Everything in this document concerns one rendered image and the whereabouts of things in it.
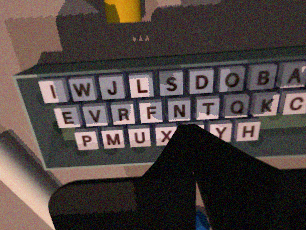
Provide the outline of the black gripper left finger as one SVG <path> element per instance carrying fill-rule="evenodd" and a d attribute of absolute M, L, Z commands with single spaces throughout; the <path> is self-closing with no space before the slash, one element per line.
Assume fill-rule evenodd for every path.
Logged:
<path fill-rule="evenodd" d="M 177 127 L 142 176 L 67 182 L 52 194 L 48 209 L 55 230 L 195 230 L 188 126 Z"/>

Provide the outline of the yellow cylinder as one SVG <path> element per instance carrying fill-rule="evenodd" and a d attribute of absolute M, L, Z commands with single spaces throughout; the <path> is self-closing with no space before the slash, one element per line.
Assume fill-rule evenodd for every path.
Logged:
<path fill-rule="evenodd" d="M 141 0 L 104 0 L 107 23 L 141 22 Z"/>

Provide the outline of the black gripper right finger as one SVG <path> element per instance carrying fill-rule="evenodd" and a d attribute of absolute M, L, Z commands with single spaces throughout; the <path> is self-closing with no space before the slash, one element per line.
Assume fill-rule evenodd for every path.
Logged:
<path fill-rule="evenodd" d="M 291 215 L 306 210 L 306 168 L 279 170 L 196 124 L 187 126 L 211 230 L 287 230 Z"/>

